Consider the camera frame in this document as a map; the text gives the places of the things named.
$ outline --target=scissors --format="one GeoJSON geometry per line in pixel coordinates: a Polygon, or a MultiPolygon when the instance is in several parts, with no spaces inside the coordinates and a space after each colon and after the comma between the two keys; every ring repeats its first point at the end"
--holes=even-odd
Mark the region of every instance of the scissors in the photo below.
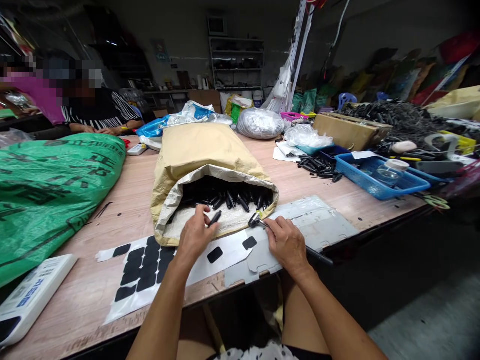
{"type": "Polygon", "coordinates": [[[423,199],[428,205],[437,210],[450,210],[449,202],[441,197],[434,195],[413,194],[413,196],[423,199]]]}

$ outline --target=plastic bottle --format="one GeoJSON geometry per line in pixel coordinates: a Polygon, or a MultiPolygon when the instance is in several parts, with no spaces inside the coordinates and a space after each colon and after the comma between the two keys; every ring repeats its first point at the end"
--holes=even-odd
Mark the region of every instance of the plastic bottle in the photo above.
{"type": "Polygon", "coordinates": [[[390,159],[373,173],[372,177],[381,181],[390,188],[393,188],[399,180],[404,176],[404,173],[409,169],[410,165],[405,161],[390,159]]]}

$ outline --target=striped shirt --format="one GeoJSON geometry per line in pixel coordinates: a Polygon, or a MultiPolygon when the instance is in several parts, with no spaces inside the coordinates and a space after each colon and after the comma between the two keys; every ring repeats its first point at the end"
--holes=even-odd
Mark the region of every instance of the striped shirt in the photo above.
{"type": "Polygon", "coordinates": [[[130,120],[140,120],[132,107],[117,92],[105,87],[96,89],[95,105],[82,105],[81,99],[70,99],[61,111],[66,124],[81,124],[96,130],[116,128],[130,120]]]}

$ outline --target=pile of black parts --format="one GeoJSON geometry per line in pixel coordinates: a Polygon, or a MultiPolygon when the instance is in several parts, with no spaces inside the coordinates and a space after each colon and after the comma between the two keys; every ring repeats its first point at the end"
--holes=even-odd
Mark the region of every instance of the pile of black parts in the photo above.
{"type": "Polygon", "coordinates": [[[183,197],[179,209],[204,204],[217,210],[226,203],[229,210],[239,205],[249,213],[251,203],[254,204],[253,211],[255,211],[265,210],[273,201],[274,193],[266,187],[245,182],[228,182],[207,175],[183,186],[183,197]]]}
{"type": "MultiPolygon", "coordinates": [[[[423,147],[427,136],[442,130],[463,136],[470,133],[465,126],[449,123],[443,117],[432,116],[427,110],[399,99],[376,101],[357,107],[348,103],[337,112],[357,119],[392,125],[391,137],[401,141],[412,141],[419,147],[423,147]]],[[[475,139],[478,135],[477,132],[467,137],[475,139]]]]}
{"type": "Polygon", "coordinates": [[[335,170],[336,163],[330,162],[321,155],[300,155],[296,163],[299,168],[310,172],[318,179],[331,179],[333,183],[340,181],[343,175],[335,170]]]}

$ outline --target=pink shirt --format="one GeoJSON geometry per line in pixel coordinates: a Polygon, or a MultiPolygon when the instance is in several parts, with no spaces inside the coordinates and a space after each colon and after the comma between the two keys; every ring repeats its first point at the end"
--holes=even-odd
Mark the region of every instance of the pink shirt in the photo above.
{"type": "Polygon", "coordinates": [[[12,72],[8,77],[0,78],[0,81],[27,95],[53,125],[65,122],[62,89],[50,87],[50,80],[36,77],[34,73],[12,72]]]}

